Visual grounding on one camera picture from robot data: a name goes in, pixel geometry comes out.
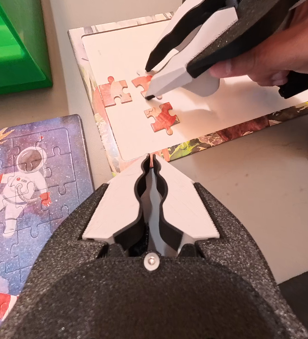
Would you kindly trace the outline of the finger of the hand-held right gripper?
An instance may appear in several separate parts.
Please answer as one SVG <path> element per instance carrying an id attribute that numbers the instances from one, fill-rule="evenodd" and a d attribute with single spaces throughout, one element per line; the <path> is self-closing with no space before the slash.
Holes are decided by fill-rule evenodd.
<path id="1" fill-rule="evenodd" d="M 226 6 L 225 0 L 186 0 L 173 15 L 169 24 L 152 49 L 145 66 L 151 71 L 166 55 L 217 10 Z"/>
<path id="2" fill-rule="evenodd" d="M 238 21 L 235 7 L 226 7 L 212 14 L 203 23 L 191 41 L 174 55 L 167 64 L 153 75 L 145 99 L 161 96 L 176 88 L 191 90 L 192 76 L 187 65 L 194 57 L 214 42 L 221 34 Z"/>

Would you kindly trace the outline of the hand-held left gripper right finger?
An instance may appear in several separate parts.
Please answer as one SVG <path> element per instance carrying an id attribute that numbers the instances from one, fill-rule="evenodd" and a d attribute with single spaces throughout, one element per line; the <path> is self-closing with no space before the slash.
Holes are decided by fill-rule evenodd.
<path id="1" fill-rule="evenodd" d="M 161 196 L 159 232 L 163 241 L 175 251 L 185 244 L 220 237 L 195 182 L 163 158 L 153 155 L 156 187 Z"/>

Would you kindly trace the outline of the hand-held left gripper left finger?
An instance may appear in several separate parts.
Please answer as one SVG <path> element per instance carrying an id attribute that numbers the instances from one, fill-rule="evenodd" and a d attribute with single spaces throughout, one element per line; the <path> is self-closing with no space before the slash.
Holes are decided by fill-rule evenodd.
<path id="1" fill-rule="evenodd" d="M 140 198 L 149 169 L 150 154 L 145 154 L 107 183 L 82 239 L 136 244 L 142 238 L 145 222 Z"/>

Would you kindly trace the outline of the greenish jigsaw piece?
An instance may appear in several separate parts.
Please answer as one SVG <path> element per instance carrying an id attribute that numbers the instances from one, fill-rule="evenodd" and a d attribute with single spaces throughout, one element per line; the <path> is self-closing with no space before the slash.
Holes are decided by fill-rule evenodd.
<path id="1" fill-rule="evenodd" d="M 148 250 L 155 250 L 163 256 L 169 256 L 169 247 L 162 240 L 159 232 L 159 205 L 160 194 L 156 188 L 156 177 L 153 168 L 146 176 L 147 188 L 141 197 L 144 207 L 144 219 L 149 226 Z"/>

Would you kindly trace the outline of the orange striped jigsaw piece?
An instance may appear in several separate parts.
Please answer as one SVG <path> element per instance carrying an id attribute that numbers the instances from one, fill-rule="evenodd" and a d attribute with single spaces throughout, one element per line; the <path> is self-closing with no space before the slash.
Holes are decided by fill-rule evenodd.
<path id="1" fill-rule="evenodd" d="M 143 88 L 143 90 L 141 91 L 141 94 L 144 98 L 146 98 L 146 94 L 147 94 L 152 77 L 153 77 L 152 75 L 148 74 L 148 75 L 139 76 L 132 80 L 132 83 L 135 87 L 141 86 Z"/>

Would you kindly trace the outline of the animal jigsaw puzzle board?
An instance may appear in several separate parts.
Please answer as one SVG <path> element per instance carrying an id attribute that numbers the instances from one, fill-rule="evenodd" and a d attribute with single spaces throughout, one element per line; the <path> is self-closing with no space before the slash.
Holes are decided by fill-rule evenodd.
<path id="1" fill-rule="evenodd" d="M 308 114 L 308 90 L 283 99 L 276 87 L 260 87 L 249 77 L 226 78 L 219 89 L 201 97 L 184 88 L 145 100 L 143 88 L 132 80 L 145 75 L 141 70 L 152 43 L 143 38 L 159 37 L 174 12 L 70 29 L 72 49 L 90 101 L 94 119 L 113 176 L 145 153 L 156 153 L 166 161 L 231 141 L 241 136 Z M 125 80 L 132 102 L 104 107 L 99 85 Z M 180 123 L 154 132 L 144 110 L 169 102 L 170 115 Z"/>

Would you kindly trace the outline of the space jigsaw puzzle board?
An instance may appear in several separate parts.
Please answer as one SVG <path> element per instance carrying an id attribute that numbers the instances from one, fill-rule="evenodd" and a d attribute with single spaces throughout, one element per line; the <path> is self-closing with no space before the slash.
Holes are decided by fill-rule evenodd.
<path id="1" fill-rule="evenodd" d="M 78 115 L 0 130 L 0 325 L 41 249 L 92 192 Z"/>

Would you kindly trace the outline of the red orange jigsaw piece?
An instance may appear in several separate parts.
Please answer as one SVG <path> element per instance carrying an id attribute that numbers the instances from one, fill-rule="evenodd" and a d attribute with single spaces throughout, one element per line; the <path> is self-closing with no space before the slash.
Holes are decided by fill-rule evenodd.
<path id="1" fill-rule="evenodd" d="M 170 115 L 169 111 L 172 109 L 171 104 L 167 102 L 160 104 L 159 107 L 144 110 L 147 118 L 153 117 L 155 119 L 155 122 L 151 123 L 154 132 L 165 130 L 168 135 L 173 134 L 171 126 L 180 123 L 180 121 L 177 115 Z"/>

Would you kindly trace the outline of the orange tan jigsaw piece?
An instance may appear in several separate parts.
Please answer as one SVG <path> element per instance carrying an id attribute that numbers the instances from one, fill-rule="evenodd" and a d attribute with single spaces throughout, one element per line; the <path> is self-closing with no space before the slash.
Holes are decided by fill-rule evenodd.
<path id="1" fill-rule="evenodd" d="M 113 76 L 108 77 L 108 83 L 99 85 L 98 89 L 101 93 L 104 107 L 116 105 L 115 98 L 119 98 L 122 104 L 132 102 L 131 94 L 124 93 L 124 88 L 127 88 L 126 81 L 115 81 Z"/>

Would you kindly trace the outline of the grey desk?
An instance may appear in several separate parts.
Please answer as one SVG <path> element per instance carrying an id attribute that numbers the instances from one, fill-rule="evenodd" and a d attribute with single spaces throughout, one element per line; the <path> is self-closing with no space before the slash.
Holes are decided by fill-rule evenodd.
<path id="1" fill-rule="evenodd" d="M 0 95 L 0 129 L 70 114 L 95 189 L 112 178 L 67 31 L 177 10 L 181 1 L 42 1 L 52 88 Z M 308 271 L 308 115 L 173 161 L 247 228 L 277 283 Z"/>

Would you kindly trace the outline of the person's right hand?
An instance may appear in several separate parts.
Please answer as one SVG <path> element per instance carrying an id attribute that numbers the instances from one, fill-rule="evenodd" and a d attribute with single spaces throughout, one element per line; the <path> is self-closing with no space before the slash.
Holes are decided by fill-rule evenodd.
<path id="1" fill-rule="evenodd" d="M 211 76 L 248 75 L 263 87 L 287 83 L 289 71 L 308 74 L 308 1 L 295 8 L 287 29 L 270 36 L 252 50 L 209 69 Z"/>

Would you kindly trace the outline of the green plastic bin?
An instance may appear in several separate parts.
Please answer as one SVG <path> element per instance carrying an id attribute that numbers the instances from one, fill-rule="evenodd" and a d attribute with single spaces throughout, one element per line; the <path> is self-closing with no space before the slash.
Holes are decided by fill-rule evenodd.
<path id="1" fill-rule="evenodd" d="M 52 85 L 41 1 L 0 0 L 0 95 Z"/>

